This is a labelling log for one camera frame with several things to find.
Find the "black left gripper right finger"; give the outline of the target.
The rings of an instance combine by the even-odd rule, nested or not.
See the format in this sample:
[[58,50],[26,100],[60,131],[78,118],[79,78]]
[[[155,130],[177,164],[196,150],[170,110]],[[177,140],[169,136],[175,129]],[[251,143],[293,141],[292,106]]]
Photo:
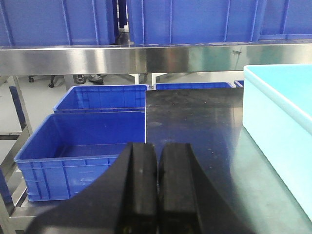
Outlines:
[[201,169],[189,143],[164,146],[158,171],[161,234],[251,234]]

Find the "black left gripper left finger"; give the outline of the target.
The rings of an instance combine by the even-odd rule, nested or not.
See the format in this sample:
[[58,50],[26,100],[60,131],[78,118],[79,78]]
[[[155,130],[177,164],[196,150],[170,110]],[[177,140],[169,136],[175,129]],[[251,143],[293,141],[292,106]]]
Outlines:
[[27,234],[155,234],[157,159],[152,144],[128,143],[98,179],[33,219]]

